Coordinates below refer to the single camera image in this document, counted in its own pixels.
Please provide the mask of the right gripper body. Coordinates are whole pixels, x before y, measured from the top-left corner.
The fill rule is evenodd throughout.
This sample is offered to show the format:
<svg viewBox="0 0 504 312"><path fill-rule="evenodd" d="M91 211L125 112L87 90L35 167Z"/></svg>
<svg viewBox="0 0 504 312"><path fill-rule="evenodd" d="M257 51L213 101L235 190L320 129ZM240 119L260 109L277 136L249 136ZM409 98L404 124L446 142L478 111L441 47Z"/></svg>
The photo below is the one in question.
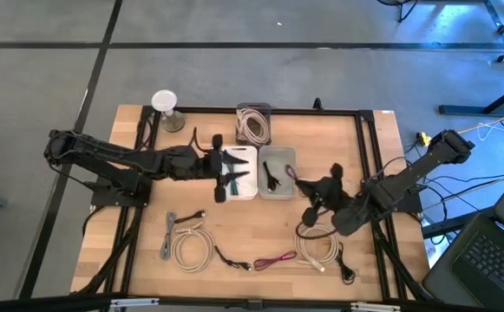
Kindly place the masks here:
<svg viewBox="0 0 504 312"><path fill-rule="evenodd" d="M330 169L330 174L330 177L320 179L321 186L317 192L318 199L302 215L302 221L307 227L312 227L317 222L320 208L325 208L325 210L337 214L352 203L352 197L343 189L344 169L342 166L334 163Z"/></svg>

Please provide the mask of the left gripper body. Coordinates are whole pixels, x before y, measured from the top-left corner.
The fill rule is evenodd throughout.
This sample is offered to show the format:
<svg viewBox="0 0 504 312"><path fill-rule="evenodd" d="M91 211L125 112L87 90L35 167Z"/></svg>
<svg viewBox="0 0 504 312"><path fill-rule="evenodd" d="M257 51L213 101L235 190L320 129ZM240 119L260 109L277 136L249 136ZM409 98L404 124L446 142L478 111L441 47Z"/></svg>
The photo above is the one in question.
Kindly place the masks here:
<svg viewBox="0 0 504 312"><path fill-rule="evenodd" d="M212 137L212 147L203 149L199 146L197 133L193 133L188 145L167 149L164 158L166 175L172 180L214 179L214 201L218 204L224 203L226 179L222 175L222 144L222 135L215 134Z"/></svg>

